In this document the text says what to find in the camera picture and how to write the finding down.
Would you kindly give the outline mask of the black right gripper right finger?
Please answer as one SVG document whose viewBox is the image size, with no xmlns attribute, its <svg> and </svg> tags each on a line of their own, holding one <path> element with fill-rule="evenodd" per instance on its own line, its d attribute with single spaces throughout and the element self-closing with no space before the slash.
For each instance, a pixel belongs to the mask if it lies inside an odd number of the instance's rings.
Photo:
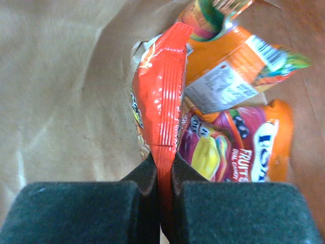
<svg viewBox="0 0 325 244">
<path fill-rule="evenodd" d="M 291 184 L 210 182 L 176 155 L 172 190 L 173 243 L 322 243 Z"/>
</svg>

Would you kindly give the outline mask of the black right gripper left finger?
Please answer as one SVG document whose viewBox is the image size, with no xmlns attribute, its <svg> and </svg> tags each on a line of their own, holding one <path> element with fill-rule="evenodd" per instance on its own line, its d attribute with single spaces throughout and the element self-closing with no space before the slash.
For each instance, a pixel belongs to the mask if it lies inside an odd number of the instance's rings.
<svg viewBox="0 0 325 244">
<path fill-rule="evenodd" d="M 120 181 L 35 182 L 15 198 L 1 243 L 159 243 L 152 155 Z"/>
</svg>

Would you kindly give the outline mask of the red paper bag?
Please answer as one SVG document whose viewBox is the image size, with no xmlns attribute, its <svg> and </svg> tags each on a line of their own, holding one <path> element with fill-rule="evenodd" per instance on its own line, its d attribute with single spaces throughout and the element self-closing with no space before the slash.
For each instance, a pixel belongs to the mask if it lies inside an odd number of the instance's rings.
<svg viewBox="0 0 325 244">
<path fill-rule="evenodd" d="M 118 180 L 140 150 L 130 106 L 136 45 L 187 1 L 1 1 L 1 219 L 35 181 Z M 256 1 L 241 26 L 312 66 L 266 91 L 294 110 L 291 167 L 324 229 L 324 1 Z"/>
</svg>

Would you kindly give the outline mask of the red orange snack packet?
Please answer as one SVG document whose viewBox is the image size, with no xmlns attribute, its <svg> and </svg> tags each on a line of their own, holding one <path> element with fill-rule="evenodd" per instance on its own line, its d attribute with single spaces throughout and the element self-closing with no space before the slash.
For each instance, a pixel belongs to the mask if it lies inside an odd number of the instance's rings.
<svg viewBox="0 0 325 244">
<path fill-rule="evenodd" d="M 157 167 L 161 226 L 172 227 L 171 171 L 185 86 L 186 43 L 193 28 L 176 22 L 146 48 L 132 84 L 134 116 L 144 152 Z"/>
</svg>

